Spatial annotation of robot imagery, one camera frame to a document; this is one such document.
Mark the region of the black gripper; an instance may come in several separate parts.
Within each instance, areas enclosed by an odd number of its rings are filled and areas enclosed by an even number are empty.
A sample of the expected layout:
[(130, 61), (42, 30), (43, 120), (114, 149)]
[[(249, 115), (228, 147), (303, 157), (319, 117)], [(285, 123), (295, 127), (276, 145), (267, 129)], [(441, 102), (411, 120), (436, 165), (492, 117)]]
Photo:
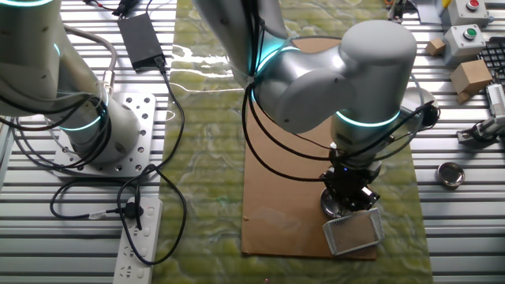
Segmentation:
[(352, 169), (342, 164), (329, 167), (322, 176), (325, 190), (322, 193), (322, 208), (325, 211), (370, 210), (380, 195), (369, 188), (372, 173), (368, 169)]

